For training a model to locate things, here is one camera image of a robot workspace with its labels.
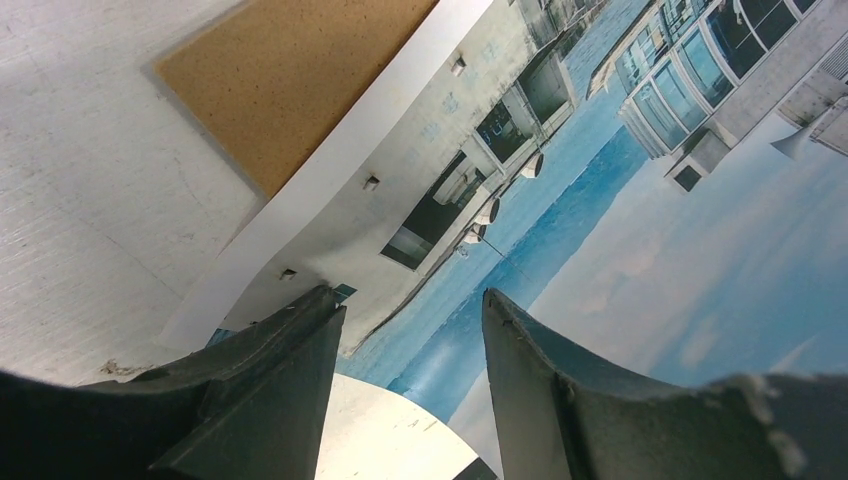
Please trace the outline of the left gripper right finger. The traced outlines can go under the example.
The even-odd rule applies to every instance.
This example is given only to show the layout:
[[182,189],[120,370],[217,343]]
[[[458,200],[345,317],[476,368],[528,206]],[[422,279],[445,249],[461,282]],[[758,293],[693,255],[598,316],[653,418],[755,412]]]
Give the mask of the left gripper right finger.
[[697,388],[618,366],[484,294],[507,479],[843,479],[847,379],[736,374]]

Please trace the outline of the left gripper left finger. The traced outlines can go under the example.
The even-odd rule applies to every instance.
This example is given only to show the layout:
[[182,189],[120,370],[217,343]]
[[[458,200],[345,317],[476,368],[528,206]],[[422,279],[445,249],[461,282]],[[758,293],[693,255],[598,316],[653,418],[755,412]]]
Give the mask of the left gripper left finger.
[[318,286],[126,381],[1,375],[5,479],[311,479],[346,309]]

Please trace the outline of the sky and building photo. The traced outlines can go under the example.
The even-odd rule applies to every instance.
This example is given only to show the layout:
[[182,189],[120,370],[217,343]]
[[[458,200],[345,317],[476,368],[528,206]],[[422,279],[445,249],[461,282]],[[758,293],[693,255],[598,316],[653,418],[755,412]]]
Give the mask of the sky and building photo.
[[751,1],[741,53],[720,2],[621,105],[604,95],[507,198],[491,247],[419,293],[350,376],[445,420],[500,464],[483,291],[631,370],[691,386],[737,371],[847,370],[847,107],[792,147],[844,78],[843,1]]

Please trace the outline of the brown cardboard backing board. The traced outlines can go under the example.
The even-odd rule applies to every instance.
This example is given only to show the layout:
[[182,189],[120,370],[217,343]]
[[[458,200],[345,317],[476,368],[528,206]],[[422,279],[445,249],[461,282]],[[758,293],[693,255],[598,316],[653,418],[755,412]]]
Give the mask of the brown cardboard backing board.
[[272,198],[434,8],[432,1],[247,1],[154,70]]

